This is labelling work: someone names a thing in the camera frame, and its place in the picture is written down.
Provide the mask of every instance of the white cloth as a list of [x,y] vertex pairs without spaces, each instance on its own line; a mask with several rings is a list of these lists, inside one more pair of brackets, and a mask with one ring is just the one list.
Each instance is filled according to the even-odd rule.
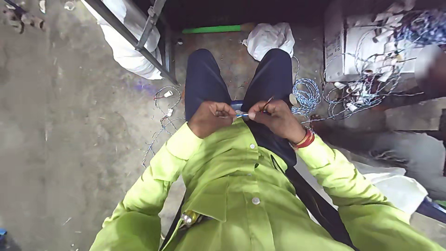
[[294,37],[289,23],[258,24],[242,43],[257,61],[261,61],[265,54],[274,48],[282,49],[290,57],[293,56]]
[[[98,20],[105,40],[113,50],[113,58],[125,69],[146,79],[162,79],[161,72],[155,68],[140,52],[111,27],[90,5],[81,0],[88,11]],[[140,39],[146,22],[145,15],[128,0],[104,0],[104,4],[124,24],[125,27]],[[145,44],[145,48],[161,63],[161,54],[158,48],[160,33],[153,28]]]
[[413,214],[427,196],[426,189],[415,179],[404,176],[399,167],[372,167],[352,161],[356,169],[374,184],[401,211]]

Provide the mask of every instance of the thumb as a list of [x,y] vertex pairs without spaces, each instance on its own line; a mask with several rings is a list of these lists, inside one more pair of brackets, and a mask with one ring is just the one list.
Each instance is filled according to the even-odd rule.
[[264,124],[265,126],[268,126],[271,124],[271,122],[273,121],[273,118],[265,113],[262,112],[257,112],[257,113],[249,113],[248,114],[249,118],[251,120],[254,120],[255,122],[258,122],[260,124]]

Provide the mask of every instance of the black strap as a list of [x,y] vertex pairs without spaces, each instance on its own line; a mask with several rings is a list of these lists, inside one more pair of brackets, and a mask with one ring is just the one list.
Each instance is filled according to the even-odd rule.
[[271,155],[271,160],[275,169],[279,167],[280,171],[288,178],[296,190],[296,195],[310,211],[314,218],[321,224],[331,237],[338,242],[344,243],[353,250],[359,251],[351,242],[350,235],[345,228],[339,213],[322,196],[314,190],[310,184],[299,174],[294,167],[288,167],[285,172],[280,168],[277,161]]
[[167,232],[167,235],[164,238],[163,243],[161,244],[160,250],[162,250],[166,246],[170,238],[172,238],[173,232],[175,231],[175,228],[177,227],[178,221],[180,220],[181,217],[181,207],[183,207],[183,204],[184,204],[184,197],[183,200],[181,201],[180,207],[178,208],[175,218],[173,218],[173,222],[170,225],[169,231]]

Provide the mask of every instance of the navy blue trousers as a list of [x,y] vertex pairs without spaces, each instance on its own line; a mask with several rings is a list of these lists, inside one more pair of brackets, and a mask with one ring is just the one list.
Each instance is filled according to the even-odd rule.
[[[289,104],[293,88],[291,57],[280,49],[271,49],[260,61],[256,73],[246,90],[242,111],[247,112],[255,103],[266,101],[272,95]],[[186,72],[185,110],[186,120],[197,111],[203,101],[231,104],[227,86],[220,75],[220,69],[206,49],[196,50],[189,56]],[[263,124],[247,121],[257,144],[281,157],[288,166],[296,165],[296,154],[288,143]]]

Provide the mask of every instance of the green strip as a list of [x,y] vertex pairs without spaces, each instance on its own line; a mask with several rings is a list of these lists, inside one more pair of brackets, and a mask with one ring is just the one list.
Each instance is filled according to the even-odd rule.
[[440,206],[446,208],[446,201],[434,201],[434,202],[436,202],[436,203],[439,204]]
[[224,25],[224,26],[212,26],[212,27],[184,29],[183,34],[227,32],[227,31],[240,31],[240,25]]

